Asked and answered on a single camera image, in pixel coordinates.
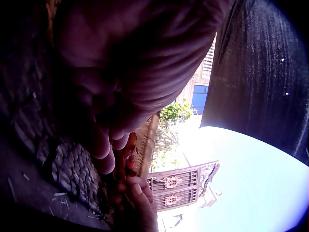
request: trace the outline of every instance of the person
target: person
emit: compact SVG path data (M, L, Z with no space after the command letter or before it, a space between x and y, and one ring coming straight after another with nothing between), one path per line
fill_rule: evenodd
M124 231L128 226L133 231L158 231L157 204L149 184L140 177L128 177L125 184L115 187L111 198L115 210L115 229ZM132 204L123 202L123 194Z
M122 149L130 132L180 94L232 3L60 3L53 41L63 64L61 114L99 172L110 173L115 166L112 150ZM129 206L123 205L124 193L132 202ZM111 202L119 231L128 225L135 226L134 231L158 231L156 202L145 180L128 178L116 187Z

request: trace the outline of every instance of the finger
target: finger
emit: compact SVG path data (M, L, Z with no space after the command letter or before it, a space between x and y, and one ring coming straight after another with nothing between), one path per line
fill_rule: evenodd
M112 204L119 205L122 201L122 195L112 195L110 200Z
M144 179L142 179L140 177L137 177L137 176L135 176L135 177L128 177L126 179L126 183L129 186L133 186L134 184L138 184L141 187L141 189L142 189L143 193L145 194L145 196L147 196L149 202L150 203L154 202L155 199L153 197L153 194L152 194L152 191L151 191L151 189L149 187L149 184L148 184L148 182L146 180L144 180Z
M124 184L118 184L116 186L116 189L120 193L124 193L127 190L127 187Z
M144 194L139 184L134 184L131 188L131 200L134 207L142 212L150 212L150 202L148 197Z
M110 147L108 155L104 159L92 158L92 163L99 173L108 174L111 173L115 168L115 156Z
M154 112L152 109L139 109L125 99L118 100L115 105L108 110L110 118L110 138L119 140L125 134L137 131Z
M110 151L108 132L95 121L92 94L81 86L70 85L68 89L70 94L62 112L65 126L92 157L106 157Z
M113 149L121 150L125 147L128 142L129 133L125 134L122 138L113 141Z

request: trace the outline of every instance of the ornate gate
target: ornate gate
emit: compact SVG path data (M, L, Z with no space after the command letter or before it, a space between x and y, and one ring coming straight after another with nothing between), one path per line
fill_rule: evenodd
M218 161L184 169L149 173L148 183L158 211L174 209L197 202L205 194L220 164Z

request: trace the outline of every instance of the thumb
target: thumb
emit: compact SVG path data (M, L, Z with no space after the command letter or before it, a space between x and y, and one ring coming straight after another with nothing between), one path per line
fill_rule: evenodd
M139 184L134 184L131 189L132 201L136 209L139 211L151 210L148 197L143 193Z

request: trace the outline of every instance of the sky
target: sky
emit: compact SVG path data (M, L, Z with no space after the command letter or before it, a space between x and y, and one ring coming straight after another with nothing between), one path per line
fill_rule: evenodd
M192 166L219 160L211 187L222 195L177 231L286 231L308 208L308 167L279 149L215 127L187 127L180 144Z

